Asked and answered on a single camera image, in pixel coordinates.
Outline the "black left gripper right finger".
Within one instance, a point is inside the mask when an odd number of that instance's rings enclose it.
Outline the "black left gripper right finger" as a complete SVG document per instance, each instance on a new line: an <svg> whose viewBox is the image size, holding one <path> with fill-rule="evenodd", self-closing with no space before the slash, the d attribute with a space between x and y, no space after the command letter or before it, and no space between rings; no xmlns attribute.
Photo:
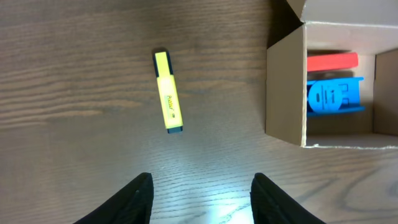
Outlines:
<svg viewBox="0 0 398 224"><path fill-rule="evenodd" d="M263 173L254 175L250 198L255 224L325 224Z"/></svg>

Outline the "yellow highlighter pen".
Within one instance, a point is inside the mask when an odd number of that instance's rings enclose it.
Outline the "yellow highlighter pen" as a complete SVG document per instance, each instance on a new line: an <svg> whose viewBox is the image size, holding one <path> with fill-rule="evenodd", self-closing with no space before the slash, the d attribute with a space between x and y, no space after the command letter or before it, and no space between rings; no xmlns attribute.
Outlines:
<svg viewBox="0 0 398 224"><path fill-rule="evenodd" d="M165 128L168 134L181 133L182 112L169 52L156 52L153 61Z"/></svg>

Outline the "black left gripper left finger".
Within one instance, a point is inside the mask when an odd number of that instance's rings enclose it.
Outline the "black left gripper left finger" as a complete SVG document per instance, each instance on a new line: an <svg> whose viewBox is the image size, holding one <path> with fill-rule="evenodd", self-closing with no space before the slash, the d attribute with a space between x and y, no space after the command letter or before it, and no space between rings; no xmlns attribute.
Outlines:
<svg viewBox="0 0 398 224"><path fill-rule="evenodd" d="M143 172L75 224L149 224L153 200L152 174Z"/></svg>

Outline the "blue plastic block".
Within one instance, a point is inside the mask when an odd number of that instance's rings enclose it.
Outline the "blue plastic block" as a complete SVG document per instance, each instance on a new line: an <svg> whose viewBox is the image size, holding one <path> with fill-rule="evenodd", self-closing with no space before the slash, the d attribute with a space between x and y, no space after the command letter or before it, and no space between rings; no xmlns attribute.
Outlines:
<svg viewBox="0 0 398 224"><path fill-rule="evenodd" d="M364 111L359 83L363 77L310 80L307 82L307 116Z"/></svg>

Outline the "red stapler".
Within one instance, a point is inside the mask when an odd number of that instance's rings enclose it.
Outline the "red stapler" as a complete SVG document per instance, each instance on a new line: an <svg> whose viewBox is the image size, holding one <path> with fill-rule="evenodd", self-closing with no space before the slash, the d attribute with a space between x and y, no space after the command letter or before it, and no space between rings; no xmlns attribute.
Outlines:
<svg viewBox="0 0 398 224"><path fill-rule="evenodd" d="M308 72L343 70L358 66L357 53L326 54L307 58Z"/></svg>

